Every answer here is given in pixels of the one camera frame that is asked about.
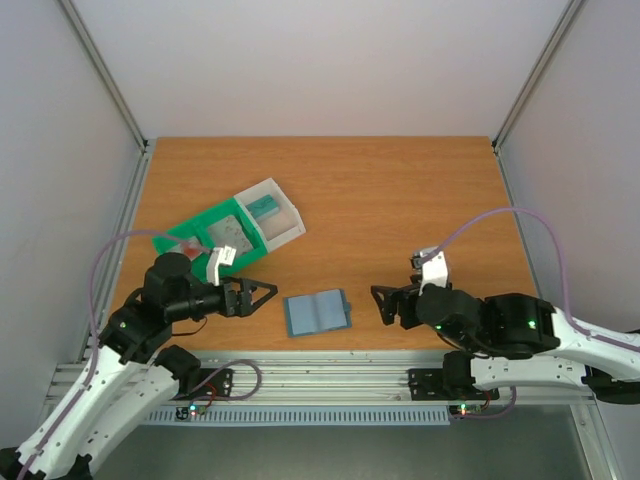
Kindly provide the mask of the blue card holder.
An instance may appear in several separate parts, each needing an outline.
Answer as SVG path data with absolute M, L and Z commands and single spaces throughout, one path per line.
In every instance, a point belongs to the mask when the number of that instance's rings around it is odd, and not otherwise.
M 343 289 L 286 297 L 283 307 L 287 334 L 290 338 L 352 327 L 352 308 Z

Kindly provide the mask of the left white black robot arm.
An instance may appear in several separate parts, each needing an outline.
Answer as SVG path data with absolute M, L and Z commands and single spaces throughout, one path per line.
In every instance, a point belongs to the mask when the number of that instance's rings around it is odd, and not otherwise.
M 247 317 L 271 300 L 275 285 L 246 278 L 202 282 L 181 253 L 158 256 L 136 289 L 108 320 L 83 373 L 44 423 L 20 446 L 1 452 L 4 479 L 90 479 L 106 457 L 151 411 L 197 392 L 229 399 L 224 365 L 209 374 L 200 360 L 169 345 L 173 325 L 210 315 Z

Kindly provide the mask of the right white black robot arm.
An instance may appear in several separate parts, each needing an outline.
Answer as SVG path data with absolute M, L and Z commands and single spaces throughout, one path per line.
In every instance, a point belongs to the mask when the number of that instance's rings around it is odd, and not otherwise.
M 639 402 L 639 334 L 568 322 L 560 308 L 520 293 L 476 298 L 451 286 L 374 286 L 384 324 L 430 327 L 452 346 L 436 369 L 409 370 L 414 400 L 495 400 L 501 388 L 591 391 Z

